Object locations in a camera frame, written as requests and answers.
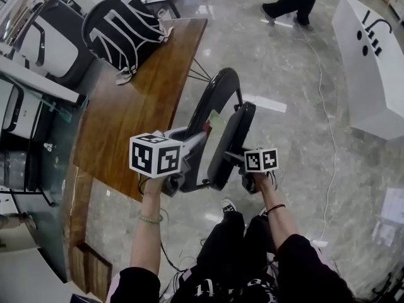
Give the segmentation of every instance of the black pants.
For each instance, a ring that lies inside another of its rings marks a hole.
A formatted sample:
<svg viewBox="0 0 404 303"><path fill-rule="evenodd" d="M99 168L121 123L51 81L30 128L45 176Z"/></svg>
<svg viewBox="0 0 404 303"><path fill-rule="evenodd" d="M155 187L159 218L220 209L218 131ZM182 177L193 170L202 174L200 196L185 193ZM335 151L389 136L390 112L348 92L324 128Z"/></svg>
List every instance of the black pants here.
<svg viewBox="0 0 404 303"><path fill-rule="evenodd" d="M301 25L308 25L309 14L316 0L278 0L275 3L264 3L263 9L272 18L297 11L297 21Z"/></svg>
<svg viewBox="0 0 404 303"><path fill-rule="evenodd" d="M266 253L275 253L268 219L256 216L244 236L244 219L240 212L226 212L205 241L197 264L219 279L222 286L234 288L249 275L267 265Z"/></svg>

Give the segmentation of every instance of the black office chair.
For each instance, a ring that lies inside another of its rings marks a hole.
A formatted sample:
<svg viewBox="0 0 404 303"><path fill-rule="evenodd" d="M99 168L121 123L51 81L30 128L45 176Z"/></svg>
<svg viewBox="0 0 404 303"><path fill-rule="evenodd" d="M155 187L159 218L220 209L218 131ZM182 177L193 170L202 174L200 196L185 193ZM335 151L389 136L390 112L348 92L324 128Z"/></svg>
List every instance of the black office chair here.
<svg viewBox="0 0 404 303"><path fill-rule="evenodd" d="M206 141L207 133L204 125L212 110L221 113L230 97L236 93L238 104L234 105L233 114L227 124L219 146L208 169L208 178L202 184L197 184L199 166ZM244 154L242 145L249 131L255 113L255 105L249 102L243 104L240 81L237 73L231 68L222 69L208 84L187 128L167 131L165 136L183 141L189 149L182 165L182 172L166 179L163 193L173 196L178 189L182 192L192 192L197 189L213 187L222 189L230 176L233 166L241 165L239 156ZM236 159L226 152L235 154Z"/></svg>

